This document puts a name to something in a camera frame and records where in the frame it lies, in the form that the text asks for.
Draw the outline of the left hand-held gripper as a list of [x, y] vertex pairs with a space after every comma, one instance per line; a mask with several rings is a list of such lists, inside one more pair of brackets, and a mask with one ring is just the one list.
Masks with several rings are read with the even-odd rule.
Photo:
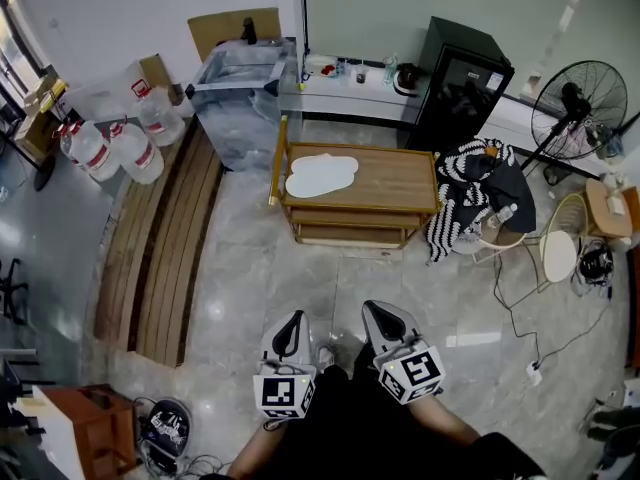
[[309, 320], [302, 310], [286, 314], [261, 341], [253, 376], [256, 408], [271, 420], [304, 419], [316, 392]]

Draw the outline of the black standing fan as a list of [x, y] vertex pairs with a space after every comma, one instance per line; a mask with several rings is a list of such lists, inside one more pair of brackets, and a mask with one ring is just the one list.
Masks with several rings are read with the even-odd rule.
[[521, 170], [530, 175], [542, 161], [616, 157], [627, 106], [626, 83], [613, 66], [586, 60], [563, 68], [534, 104], [530, 128], [536, 148]]

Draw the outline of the dark round kettle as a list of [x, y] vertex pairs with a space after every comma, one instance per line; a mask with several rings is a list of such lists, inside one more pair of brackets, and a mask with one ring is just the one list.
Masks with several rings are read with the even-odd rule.
[[400, 95], [415, 97], [422, 76], [423, 70], [412, 63], [399, 64], [394, 75], [393, 88]]

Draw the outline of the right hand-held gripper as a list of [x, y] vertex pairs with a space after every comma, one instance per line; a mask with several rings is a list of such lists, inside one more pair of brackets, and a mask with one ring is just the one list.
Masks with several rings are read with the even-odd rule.
[[366, 300], [362, 319], [367, 342], [377, 356], [373, 365], [378, 382], [399, 404], [439, 392], [446, 373], [437, 347], [422, 339], [399, 346], [421, 335], [411, 313], [388, 302]]

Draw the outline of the brown wooden stool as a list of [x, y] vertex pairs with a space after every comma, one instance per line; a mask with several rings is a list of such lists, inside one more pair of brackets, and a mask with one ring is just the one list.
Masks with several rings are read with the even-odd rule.
[[86, 480], [121, 480], [137, 467], [129, 399], [108, 384], [41, 390], [73, 423]]

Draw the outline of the person's left forearm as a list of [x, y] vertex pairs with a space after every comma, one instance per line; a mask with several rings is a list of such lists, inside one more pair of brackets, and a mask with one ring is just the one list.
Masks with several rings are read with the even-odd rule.
[[287, 420], [265, 420], [232, 461], [227, 475], [233, 480], [250, 480], [271, 460], [288, 426]]

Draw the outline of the white container with red print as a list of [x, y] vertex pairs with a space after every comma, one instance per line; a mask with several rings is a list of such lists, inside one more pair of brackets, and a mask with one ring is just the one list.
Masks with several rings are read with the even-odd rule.
[[339, 74], [338, 58], [319, 54], [308, 54], [304, 60], [304, 72], [309, 77], [336, 77]]

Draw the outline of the white panel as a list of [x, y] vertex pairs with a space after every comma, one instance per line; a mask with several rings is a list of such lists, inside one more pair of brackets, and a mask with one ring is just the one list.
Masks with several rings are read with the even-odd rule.
[[44, 405], [36, 419], [45, 430], [42, 447], [47, 458], [68, 480], [86, 480], [71, 419], [38, 386], [32, 388], [32, 394]]

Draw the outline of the round beige chair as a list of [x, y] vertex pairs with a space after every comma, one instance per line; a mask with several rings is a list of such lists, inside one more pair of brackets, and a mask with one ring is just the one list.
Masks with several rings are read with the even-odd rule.
[[454, 242], [452, 250], [460, 255], [470, 256], [476, 264], [484, 263], [502, 252], [520, 245], [526, 233], [512, 232], [504, 227], [488, 228], [479, 237], [467, 235]]

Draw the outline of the clear plastic water bottle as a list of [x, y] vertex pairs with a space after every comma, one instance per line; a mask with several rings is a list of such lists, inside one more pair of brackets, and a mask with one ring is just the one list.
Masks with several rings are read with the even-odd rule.
[[510, 220], [516, 211], [518, 210], [518, 205], [516, 203], [511, 203], [510, 205], [504, 206], [498, 212], [491, 215], [486, 224], [488, 227], [492, 229], [499, 229], [505, 222]]

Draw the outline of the black glass-door cabinet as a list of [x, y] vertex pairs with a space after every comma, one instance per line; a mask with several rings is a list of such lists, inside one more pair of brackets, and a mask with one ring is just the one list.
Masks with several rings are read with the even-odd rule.
[[515, 70], [488, 33], [430, 19], [417, 67], [426, 83], [406, 147], [444, 153], [472, 140]]

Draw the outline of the round wooden side table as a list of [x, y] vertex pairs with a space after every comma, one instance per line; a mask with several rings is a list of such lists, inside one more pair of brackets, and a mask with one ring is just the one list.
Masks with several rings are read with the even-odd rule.
[[591, 178], [586, 181], [584, 194], [592, 235], [605, 238], [631, 237], [632, 221], [627, 203], [627, 213], [624, 216], [611, 215], [606, 203], [609, 189], [604, 183]]

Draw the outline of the black white striped cloth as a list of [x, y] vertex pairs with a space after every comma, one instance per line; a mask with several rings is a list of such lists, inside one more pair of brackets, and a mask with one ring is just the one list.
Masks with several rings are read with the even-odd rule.
[[502, 158], [505, 158], [509, 153], [514, 154], [511, 146], [497, 139], [476, 138], [440, 154], [436, 160], [440, 210], [431, 218], [425, 230], [431, 263], [445, 259], [452, 251], [454, 242], [460, 234], [495, 213], [481, 210], [478, 206], [473, 205], [471, 201], [473, 189], [464, 174], [466, 158], [486, 153], [487, 147], [498, 148], [497, 156]]

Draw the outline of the white slipper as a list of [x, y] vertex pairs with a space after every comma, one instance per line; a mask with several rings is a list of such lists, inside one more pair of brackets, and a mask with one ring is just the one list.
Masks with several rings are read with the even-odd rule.
[[285, 181], [286, 192], [292, 197], [308, 199], [349, 187], [355, 178], [351, 170], [310, 169], [294, 172]]
[[358, 171], [358, 161], [351, 156], [323, 153], [293, 161], [291, 175], [306, 181], [326, 181], [349, 186]]

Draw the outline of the clear plastic storage bin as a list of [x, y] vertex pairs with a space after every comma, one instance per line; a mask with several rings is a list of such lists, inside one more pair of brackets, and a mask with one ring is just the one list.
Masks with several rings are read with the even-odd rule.
[[271, 170], [283, 117], [292, 136], [300, 136], [303, 115], [288, 100], [297, 74], [289, 38], [230, 40], [209, 53], [185, 95], [227, 169]]

